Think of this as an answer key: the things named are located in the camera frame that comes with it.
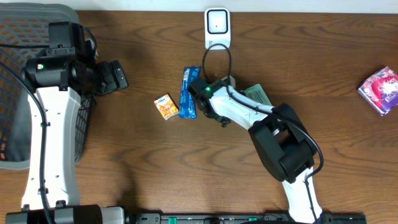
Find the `blue cookie pack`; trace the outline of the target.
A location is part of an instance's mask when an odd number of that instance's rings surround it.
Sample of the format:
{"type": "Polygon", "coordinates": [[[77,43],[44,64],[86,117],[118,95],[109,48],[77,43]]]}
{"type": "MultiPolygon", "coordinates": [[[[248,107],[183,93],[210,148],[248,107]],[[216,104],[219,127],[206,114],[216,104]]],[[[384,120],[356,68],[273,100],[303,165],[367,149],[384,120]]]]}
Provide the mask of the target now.
{"type": "Polygon", "coordinates": [[[196,79],[201,67],[185,67],[183,71],[182,86],[180,90],[179,117],[183,119],[195,119],[197,117],[195,102],[188,91],[191,81],[196,79]]]}

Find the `mint green snack packet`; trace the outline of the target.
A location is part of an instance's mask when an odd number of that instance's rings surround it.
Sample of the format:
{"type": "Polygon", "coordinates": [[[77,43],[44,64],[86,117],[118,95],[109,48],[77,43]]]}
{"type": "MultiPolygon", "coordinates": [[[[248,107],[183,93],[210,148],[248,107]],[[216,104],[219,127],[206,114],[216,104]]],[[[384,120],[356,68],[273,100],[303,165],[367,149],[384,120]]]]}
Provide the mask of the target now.
{"type": "Polygon", "coordinates": [[[244,90],[244,94],[248,98],[263,105],[270,105],[270,106],[272,105],[272,103],[270,102],[269,98],[267,97],[265,91],[263,90],[260,84],[255,84],[247,88],[246,90],[244,90]]]}

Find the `purple snack package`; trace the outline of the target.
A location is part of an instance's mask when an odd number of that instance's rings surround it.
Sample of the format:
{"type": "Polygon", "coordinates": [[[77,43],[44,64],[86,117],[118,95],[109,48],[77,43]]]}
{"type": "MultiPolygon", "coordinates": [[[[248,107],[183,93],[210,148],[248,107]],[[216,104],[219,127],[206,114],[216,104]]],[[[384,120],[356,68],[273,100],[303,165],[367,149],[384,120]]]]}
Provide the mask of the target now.
{"type": "Polygon", "coordinates": [[[397,106],[397,74],[384,67],[365,79],[357,92],[384,116],[397,106]]]}

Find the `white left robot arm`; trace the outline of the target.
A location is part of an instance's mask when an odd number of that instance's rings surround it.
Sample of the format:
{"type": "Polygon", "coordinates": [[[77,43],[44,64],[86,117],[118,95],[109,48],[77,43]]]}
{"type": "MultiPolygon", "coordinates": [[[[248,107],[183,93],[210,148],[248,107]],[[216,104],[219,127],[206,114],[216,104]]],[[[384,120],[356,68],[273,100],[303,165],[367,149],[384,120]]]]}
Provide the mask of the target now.
{"type": "Polygon", "coordinates": [[[128,87],[118,60],[97,62],[97,43],[73,22],[51,22],[49,44],[27,61],[17,81],[31,114],[29,179],[20,212],[7,223],[128,223],[122,207],[82,205],[75,177],[76,121],[81,101],[128,87]]]}

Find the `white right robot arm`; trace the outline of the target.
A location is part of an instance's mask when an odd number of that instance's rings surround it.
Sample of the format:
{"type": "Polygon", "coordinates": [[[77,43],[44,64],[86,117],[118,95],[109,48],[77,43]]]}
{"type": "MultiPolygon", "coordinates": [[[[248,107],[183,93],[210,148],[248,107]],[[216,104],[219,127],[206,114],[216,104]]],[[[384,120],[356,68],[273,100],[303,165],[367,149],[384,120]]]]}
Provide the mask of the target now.
{"type": "Polygon", "coordinates": [[[322,169],[324,159],[314,168],[313,157],[322,154],[319,145],[289,105],[258,103],[237,92],[231,81],[225,77],[209,84],[198,77],[188,91],[207,118],[223,126],[235,122],[248,131],[262,165],[283,185],[291,219],[318,223],[323,210],[313,176],[322,169]]]}

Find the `small orange box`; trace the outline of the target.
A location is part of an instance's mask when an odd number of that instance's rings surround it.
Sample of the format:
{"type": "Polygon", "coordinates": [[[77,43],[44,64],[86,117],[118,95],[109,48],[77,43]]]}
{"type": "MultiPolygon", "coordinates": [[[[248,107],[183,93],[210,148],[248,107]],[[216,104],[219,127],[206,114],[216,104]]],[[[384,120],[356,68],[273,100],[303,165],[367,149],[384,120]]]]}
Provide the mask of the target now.
{"type": "Polygon", "coordinates": [[[161,113],[163,119],[168,120],[179,113],[177,106],[169,94],[165,94],[154,101],[156,108],[161,113]]]}

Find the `grey mesh basket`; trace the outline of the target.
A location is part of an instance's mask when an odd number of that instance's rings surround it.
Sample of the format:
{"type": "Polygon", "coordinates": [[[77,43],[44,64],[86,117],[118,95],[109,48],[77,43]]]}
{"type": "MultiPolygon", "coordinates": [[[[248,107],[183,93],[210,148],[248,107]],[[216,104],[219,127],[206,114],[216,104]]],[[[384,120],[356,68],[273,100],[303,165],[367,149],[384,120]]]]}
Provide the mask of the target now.
{"type": "Polygon", "coordinates": [[[48,24],[78,23],[77,13],[61,4],[1,4],[1,168],[30,166],[31,117],[28,94],[14,78],[26,62],[49,44],[48,24]]]}

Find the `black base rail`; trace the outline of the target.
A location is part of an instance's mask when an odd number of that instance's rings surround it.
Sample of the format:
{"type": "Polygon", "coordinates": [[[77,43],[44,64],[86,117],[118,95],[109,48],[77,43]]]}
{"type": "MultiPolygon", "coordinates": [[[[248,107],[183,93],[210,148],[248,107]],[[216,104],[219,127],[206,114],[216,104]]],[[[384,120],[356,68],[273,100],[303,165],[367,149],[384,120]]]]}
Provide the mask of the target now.
{"type": "MultiPolygon", "coordinates": [[[[126,215],[128,224],[297,224],[287,213],[265,213],[260,215],[181,215],[140,213],[126,215]]],[[[367,224],[365,215],[322,214],[317,223],[322,224],[367,224]]]]}

